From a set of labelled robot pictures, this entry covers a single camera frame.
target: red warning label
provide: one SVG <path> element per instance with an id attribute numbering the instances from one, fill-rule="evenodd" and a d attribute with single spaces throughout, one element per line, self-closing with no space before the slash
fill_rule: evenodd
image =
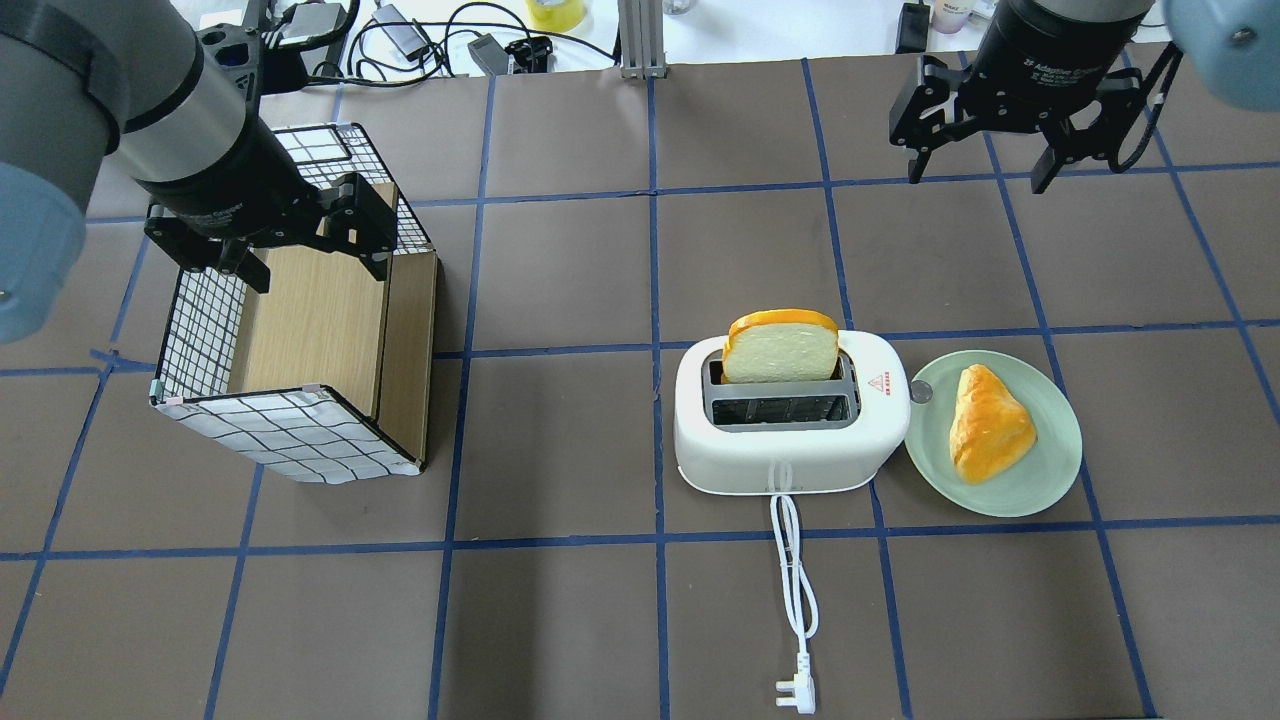
<path id="1" fill-rule="evenodd" d="M 888 379 L 888 373 L 887 372 L 883 373 L 883 374 L 881 374 L 881 375 L 876 375 L 867 384 L 869 384 L 873 388 L 883 392 L 884 395 L 893 395 L 893 387 L 890 384 L 890 379 Z"/>

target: white toaster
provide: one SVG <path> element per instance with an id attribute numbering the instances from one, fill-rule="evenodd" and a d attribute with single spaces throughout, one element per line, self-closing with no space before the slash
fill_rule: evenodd
<path id="1" fill-rule="evenodd" d="M 680 474 L 714 495 L 819 493 L 870 482 L 906 437 L 910 392 L 883 338 L 838 333 L 828 380 L 722 383 L 724 336 L 694 345 L 676 373 Z"/>

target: white table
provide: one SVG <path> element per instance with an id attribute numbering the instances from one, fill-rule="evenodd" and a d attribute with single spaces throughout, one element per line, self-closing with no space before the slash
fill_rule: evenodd
<path id="1" fill-rule="evenodd" d="M 525 0 L 495 0 L 522 18 L 529 17 Z M 215 9 L 236 8 L 243 0 L 173 0 L 183 15 L 196 24 L 198 18 Z M 605 51 L 613 49 L 618 27 L 618 8 L 614 0 L 586 0 L 586 18 L 570 35 L 581 37 Z M 444 22 L 461 5 L 461 0 L 396 0 L 396 6 L 406 18 L 425 22 Z M 663 18 L 663 36 L 668 63 L 742 63 L 760 60 L 787 60 L 795 58 L 827 58 L 846 55 L 888 55 L 893 53 L 897 17 L 902 0 L 694 0 L 692 9 L 676 17 Z M 372 0 L 364 0 L 357 27 L 362 26 L 375 9 Z M 1148 14 L 1149 24 L 1162 23 L 1160 4 Z M 492 8 L 468 8 L 462 22 L 513 22 L 504 13 Z M 929 32 L 929 51 L 945 53 L 975 50 L 986 32 L 987 23 L 978 18 L 955 35 Z M 443 28 L 430 28 L 439 38 Z M 492 32 L 506 45 L 522 33 L 499 28 L 477 28 Z M 1142 28 L 1134 37 L 1138 42 L 1158 42 L 1169 38 L 1161 28 Z M 451 60 L 458 74 L 481 74 L 467 53 L 470 36 L 460 36 L 449 42 Z M 390 41 L 379 32 L 367 33 L 365 44 L 370 56 L 403 63 Z M 573 42 L 556 40 L 552 69 L 602 69 L 609 60 Z"/>

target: white power cord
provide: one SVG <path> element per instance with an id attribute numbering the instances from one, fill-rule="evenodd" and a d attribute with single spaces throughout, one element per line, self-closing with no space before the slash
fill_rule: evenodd
<path id="1" fill-rule="evenodd" d="M 801 715 L 813 715 L 818 694 L 809 670 L 809 638 L 818 632 L 818 600 L 809 584 L 809 575 L 800 562 L 800 514 L 790 495 L 771 496 L 773 541 L 778 546 L 778 566 L 782 570 L 782 601 L 787 621 L 796 634 L 796 673 L 790 680 L 778 680 L 776 688 L 783 697 L 774 698 L 778 707 L 795 707 Z M 809 605 L 810 621 L 805 626 L 804 605 Z"/>

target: wooden panel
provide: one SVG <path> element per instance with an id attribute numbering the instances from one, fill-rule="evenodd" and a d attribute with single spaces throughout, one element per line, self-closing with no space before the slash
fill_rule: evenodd
<path id="1" fill-rule="evenodd" d="M 419 460 L 426 459 L 436 264 L 435 252 L 397 255 L 387 301 L 378 427 Z"/>
<path id="2" fill-rule="evenodd" d="M 396 186 L 378 192 L 394 206 Z M 338 252 L 276 247 L 261 256 L 271 291 L 246 293 L 229 391 L 319 383 L 376 416 L 389 283 Z"/>

